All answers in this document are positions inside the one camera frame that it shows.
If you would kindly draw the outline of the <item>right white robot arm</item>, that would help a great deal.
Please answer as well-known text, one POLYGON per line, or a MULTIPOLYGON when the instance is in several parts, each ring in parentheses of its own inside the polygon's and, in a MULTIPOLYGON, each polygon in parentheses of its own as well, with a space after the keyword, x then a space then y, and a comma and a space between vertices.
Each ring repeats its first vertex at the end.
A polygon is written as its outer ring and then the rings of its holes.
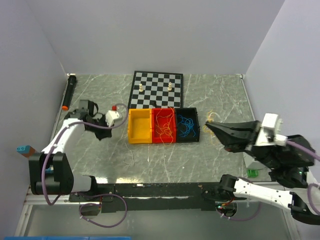
POLYGON ((206 121, 224 149, 229 153, 246 153, 267 167, 272 181, 283 189, 258 185, 230 174, 221 176, 213 190, 203 195, 224 202, 218 207, 225 217, 227 204, 236 199, 255 200, 289 212, 305 224, 319 225, 320 211, 311 199, 313 187, 319 188, 309 168, 319 155, 302 135, 280 134, 282 120, 277 114, 267 114, 263 121, 223 123, 206 121))

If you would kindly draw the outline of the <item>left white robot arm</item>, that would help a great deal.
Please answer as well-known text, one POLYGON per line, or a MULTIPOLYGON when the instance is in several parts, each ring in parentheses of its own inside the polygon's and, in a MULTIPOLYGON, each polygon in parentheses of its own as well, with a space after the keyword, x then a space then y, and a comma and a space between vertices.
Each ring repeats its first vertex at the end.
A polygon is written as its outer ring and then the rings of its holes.
POLYGON ((99 189, 93 185, 92 176, 73 173, 68 157, 85 131, 94 133, 98 140, 110 138, 112 127, 122 117, 114 106, 100 118, 95 118, 98 105, 90 100, 81 100, 79 107, 69 111, 63 119, 62 127, 40 153, 29 157, 29 178, 31 192, 42 195, 43 187, 49 195, 68 195, 80 192, 87 201, 95 200, 99 189))

